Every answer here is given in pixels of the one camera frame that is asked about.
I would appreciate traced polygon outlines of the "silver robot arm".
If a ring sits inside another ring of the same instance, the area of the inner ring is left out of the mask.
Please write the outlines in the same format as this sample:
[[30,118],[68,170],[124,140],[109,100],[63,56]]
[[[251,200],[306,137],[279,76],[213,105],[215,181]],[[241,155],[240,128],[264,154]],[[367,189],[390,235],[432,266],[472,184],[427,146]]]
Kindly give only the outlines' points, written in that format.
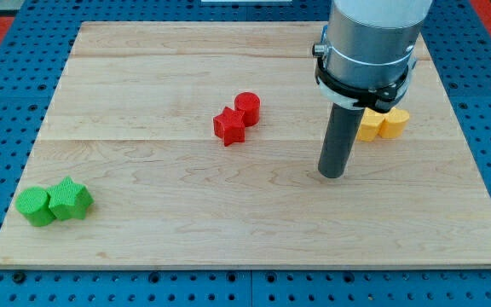
[[326,70],[360,89],[383,88],[405,71],[431,0],[333,0]]

